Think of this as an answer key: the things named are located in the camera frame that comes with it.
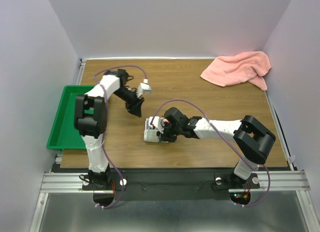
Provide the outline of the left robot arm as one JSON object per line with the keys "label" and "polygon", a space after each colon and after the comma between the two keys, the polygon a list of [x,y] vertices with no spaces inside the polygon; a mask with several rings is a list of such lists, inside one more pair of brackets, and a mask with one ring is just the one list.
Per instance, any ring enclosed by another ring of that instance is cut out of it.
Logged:
{"label": "left robot arm", "polygon": [[108,124],[109,104],[112,95],[125,103],[131,115],[141,117],[143,93],[150,90],[147,77],[137,88],[130,88],[127,82],[133,79],[125,70],[125,66],[112,67],[99,72],[101,80],[85,94],[75,99],[74,127],[78,130],[88,155],[88,175],[80,179],[100,189],[108,188],[113,182],[110,175],[112,163],[106,155],[104,146]]}

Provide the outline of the rabbit print towel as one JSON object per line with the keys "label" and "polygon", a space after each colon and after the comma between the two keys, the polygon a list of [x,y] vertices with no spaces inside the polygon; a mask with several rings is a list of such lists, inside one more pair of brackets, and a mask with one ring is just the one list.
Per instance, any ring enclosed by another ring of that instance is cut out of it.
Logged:
{"label": "rabbit print towel", "polygon": [[150,143],[160,143],[162,142],[162,133],[160,133],[157,130],[153,129],[148,129],[147,128],[147,122],[149,118],[145,119],[144,122],[144,134],[143,134],[143,139],[145,142],[150,142]]}

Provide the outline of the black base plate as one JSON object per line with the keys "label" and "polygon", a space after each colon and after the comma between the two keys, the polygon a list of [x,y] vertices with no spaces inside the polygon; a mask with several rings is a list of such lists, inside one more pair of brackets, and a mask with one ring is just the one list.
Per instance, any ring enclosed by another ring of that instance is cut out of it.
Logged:
{"label": "black base plate", "polygon": [[96,203],[120,201],[229,200],[248,204],[260,188],[257,173],[237,177],[231,168],[109,169],[106,174],[81,174],[82,189]]}

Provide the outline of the green plastic tray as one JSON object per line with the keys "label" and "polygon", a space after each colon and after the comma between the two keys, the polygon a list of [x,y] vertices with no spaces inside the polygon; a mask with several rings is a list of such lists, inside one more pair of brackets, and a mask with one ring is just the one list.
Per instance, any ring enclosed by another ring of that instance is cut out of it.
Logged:
{"label": "green plastic tray", "polygon": [[62,91],[55,119],[47,141],[51,150],[85,150],[86,144],[74,127],[76,97],[81,94],[96,97],[104,96],[103,89],[93,85],[68,85]]}

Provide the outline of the aluminium frame rail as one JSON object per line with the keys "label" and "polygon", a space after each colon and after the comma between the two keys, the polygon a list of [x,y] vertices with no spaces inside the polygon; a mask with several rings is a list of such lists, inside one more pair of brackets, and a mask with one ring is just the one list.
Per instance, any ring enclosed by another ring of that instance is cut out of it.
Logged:
{"label": "aluminium frame rail", "polygon": [[219,139],[146,143],[145,119],[176,107],[184,115],[234,121],[252,115],[276,134],[276,142],[257,173],[260,188],[248,204],[227,200],[120,201],[96,203],[82,189],[79,173],[46,173],[33,216],[32,232],[309,232],[318,231],[304,216],[301,194],[309,189],[303,171],[283,171],[284,145],[266,94],[246,82],[219,87],[201,79],[210,59],[89,59],[80,85],[93,85],[99,72],[125,66],[137,88],[148,78],[142,116],[130,115],[116,96],[109,101],[105,147],[120,169],[231,168],[238,155]]}

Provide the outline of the pink towel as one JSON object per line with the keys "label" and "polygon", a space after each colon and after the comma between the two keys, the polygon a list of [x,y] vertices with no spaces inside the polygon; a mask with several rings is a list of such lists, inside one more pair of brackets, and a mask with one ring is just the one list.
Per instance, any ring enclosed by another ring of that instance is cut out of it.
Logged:
{"label": "pink towel", "polygon": [[200,77],[220,87],[249,82],[262,91],[268,89],[264,76],[271,69],[269,57],[262,51],[242,52],[235,56],[218,56]]}

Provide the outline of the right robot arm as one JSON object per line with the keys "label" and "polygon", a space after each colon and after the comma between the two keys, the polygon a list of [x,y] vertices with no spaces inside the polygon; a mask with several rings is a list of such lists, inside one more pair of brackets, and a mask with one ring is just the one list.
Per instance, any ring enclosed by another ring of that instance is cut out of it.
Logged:
{"label": "right robot arm", "polygon": [[193,139],[222,139],[239,161],[230,175],[231,184],[242,187],[260,165],[264,165],[274,146],[276,136],[255,117],[246,115],[241,120],[220,121],[206,117],[187,117],[175,107],[163,117],[155,116],[150,125],[165,142],[175,142],[178,136]]}

